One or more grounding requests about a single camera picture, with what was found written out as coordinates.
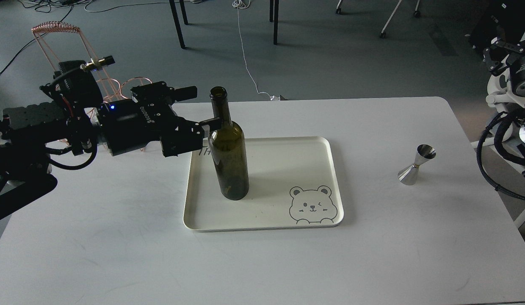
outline black hose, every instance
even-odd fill
[[[497,116],[495,116],[495,118],[489,123],[489,125],[481,134],[481,138],[479,139],[479,143],[477,144],[477,165],[479,166],[479,170],[481,171],[481,174],[483,175],[485,180],[495,188],[495,191],[500,191],[501,193],[504,193],[510,197],[525,201],[525,196],[517,194],[514,191],[511,191],[510,189],[506,189],[505,187],[499,185],[489,176],[489,174],[486,173],[485,169],[483,168],[483,160],[481,158],[483,151],[483,143],[485,143],[486,137],[489,135],[490,130],[503,120],[501,119],[501,116],[504,113],[505,112],[500,112]]]
[[[54,161],[54,160],[52,160],[49,157],[48,157],[48,162],[50,164],[52,164],[53,166],[61,168],[61,169],[65,169],[65,170],[79,170],[79,169],[82,169],[82,168],[88,166],[89,164],[91,164],[93,162],[93,160],[95,160],[96,156],[97,156],[97,141],[91,141],[91,155],[88,158],[88,160],[86,160],[86,162],[84,162],[83,164],[79,164],[79,165],[75,165],[75,166],[65,165],[65,164],[61,164],[61,163],[59,163],[57,161]]]
[[[501,119],[501,123],[498,126],[498,130],[494,135],[494,147],[496,148],[496,151],[498,151],[498,154],[500,154],[500,156],[505,160],[513,162],[514,164],[520,164],[522,166],[525,166],[525,158],[515,156],[514,154],[508,152],[502,144],[505,133],[507,132],[509,127],[511,127],[511,124],[513,124],[514,120],[517,118],[518,111],[522,112],[523,110],[514,111],[511,114],[505,116],[503,119]]]

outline white cable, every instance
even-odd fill
[[[246,51],[243,49],[242,32],[240,31],[240,10],[241,10],[241,8],[237,8],[237,10],[236,10],[236,12],[238,14],[238,33],[240,34],[240,42],[242,44],[243,62],[246,64],[247,74],[249,74],[249,77],[251,77],[251,81],[253,81],[253,83],[255,84],[255,90],[257,90],[257,94],[263,94],[264,93],[264,94],[268,95],[270,100],[272,100],[272,97],[270,96],[270,94],[268,94],[268,92],[259,92],[259,87],[257,86],[257,83],[255,82],[255,79],[253,79],[253,76],[251,76],[251,73],[249,73],[249,69],[247,68]]]
[[[237,8],[239,10],[245,10],[250,5],[251,5],[251,0],[249,0],[249,2],[247,4],[245,4],[243,0],[234,0],[232,2],[232,7],[233,8]]]

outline white table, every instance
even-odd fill
[[[441,98],[230,104],[247,137],[330,141],[338,227],[193,233],[182,223],[189,154],[54,169],[55,191],[0,241],[0,304],[410,304],[525,301],[525,244]],[[178,104],[187,119],[210,104]],[[419,144],[437,157],[414,186]],[[85,157],[69,157],[78,162]]]

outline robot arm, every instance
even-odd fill
[[[89,63],[61,62],[54,81],[40,87],[52,102],[3,110],[0,134],[6,142],[0,144],[0,219],[55,188],[51,165],[84,168],[96,157],[98,144],[116,156],[160,141],[163,156],[177,156],[201,149],[204,137],[221,128],[218,118],[193,122],[172,110],[174,102],[197,97],[194,86],[174,89],[161,81],[134,87],[133,99],[103,103],[90,70],[113,63],[111,56]],[[96,109],[94,122],[86,108]],[[60,139],[67,139],[69,146],[46,147]],[[60,164],[50,157],[69,152],[90,156],[78,166]],[[7,181],[15,181],[17,187],[2,194]]]

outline bottle mouth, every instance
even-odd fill
[[[225,99],[227,98],[227,90],[221,86],[213,87],[210,90],[210,98],[212,99]]]

